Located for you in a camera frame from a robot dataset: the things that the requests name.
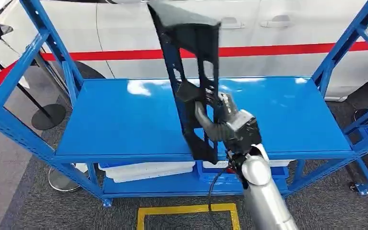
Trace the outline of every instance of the white car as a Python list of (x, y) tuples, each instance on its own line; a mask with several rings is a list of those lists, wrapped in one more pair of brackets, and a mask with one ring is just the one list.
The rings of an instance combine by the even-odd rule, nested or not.
[[(171, 0), (222, 20), (220, 76), (311, 75), (366, 0)], [(145, 2), (42, 0), (68, 51), (105, 78), (167, 78)], [(0, 63), (17, 60), (36, 30), (18, 0), (0, 0)], [(358, 40), (334, 69), (327, 99), (368, 82), (368, 46)], [(187, 76), (196, 61), (183, 60)]]

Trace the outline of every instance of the blue shelf top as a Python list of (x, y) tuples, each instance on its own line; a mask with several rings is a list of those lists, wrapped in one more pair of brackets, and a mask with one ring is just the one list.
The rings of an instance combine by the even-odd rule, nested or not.
[[(351, 153), (310, 78), (222, 78), (219, 83), (239, 109), (257, 117), (269, 158)], [(191, 160), (172, 93), (168, 79), (86, 80), (56, 157)]]

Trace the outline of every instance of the black cable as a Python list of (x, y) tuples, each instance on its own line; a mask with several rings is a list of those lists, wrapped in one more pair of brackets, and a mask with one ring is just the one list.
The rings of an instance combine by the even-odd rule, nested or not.
[(212, 209), (211, 209), (211, 193), (212, 190), (214, 189), (214, 184), (217, 182), (218, 178), (222, 175), (222, 173), (224, 171), (226, 171), (229, 168), (229, 166), (225, 167), (224, 169), (222, 169), (222, 171), (220, 171), (215, 178), (212, 180), (211, 186), (209, 187), (209, 192), (208, 192), (208, 213), (209, 213), (209, 217), (211, 218), (212, 223), (214, 223), (215, 227), (217, 227), (218, 229), (223, 230), (223, 228), (216, 222), (216, 220), (214, 219), (214, 217), (212, 216)]

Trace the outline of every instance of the yellow floor marking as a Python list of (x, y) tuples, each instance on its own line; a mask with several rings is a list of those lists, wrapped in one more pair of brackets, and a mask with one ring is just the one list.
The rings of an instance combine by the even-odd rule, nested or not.
[[(240, 230), (238, 211), (236, 204), (212, 204), (211, 209), (214, 212), (229, 211), (232, 219), (233, 230)], [(138, 210), (138, 230), (145, 229), (145, 215), (166, 215), (166, 214), (183, 214), (208, 212), (208, 205), (189, 205), (189, 206), (172, 206), (172, 207), (140, 207)]]

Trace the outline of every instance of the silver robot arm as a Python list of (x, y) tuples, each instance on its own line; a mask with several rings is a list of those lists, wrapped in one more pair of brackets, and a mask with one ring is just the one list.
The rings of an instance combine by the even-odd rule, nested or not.
[(247, 187), (243, 187), (243, 194), (256, 228), (263, 230), (298, 229), (273, 181), (262, 144), (258, 144), (256, 148), (262, 154), (246, 154), (246, 159), (241, 166), (241, 175), (247, 182)]
[(246, 204), (257, 229), (298, 229), (273, 181), (256, 118), (238, 110), (230, 94), (219, 92), (218, 95), (222, 102), (219, 123), (208, 118), (200, 102), (195, 102), (195, 116), (210, 140), (225, 144), (229, 167), (242, 182)]

